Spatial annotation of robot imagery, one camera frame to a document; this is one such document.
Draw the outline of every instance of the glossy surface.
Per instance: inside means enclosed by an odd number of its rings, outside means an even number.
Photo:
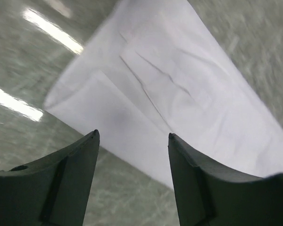
[[[42,103],[115,2],[0,1],[0,170],[81,137]],[[283,0],[189,2],[283,126]],[[100,151],[85,226],[178,224],[173,192]]]

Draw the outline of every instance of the white fabric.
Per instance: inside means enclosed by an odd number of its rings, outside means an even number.
[[[256,176],[283,172],[283,130],[186,0],[123,0],[45,109],[173,187],[168,133]]]

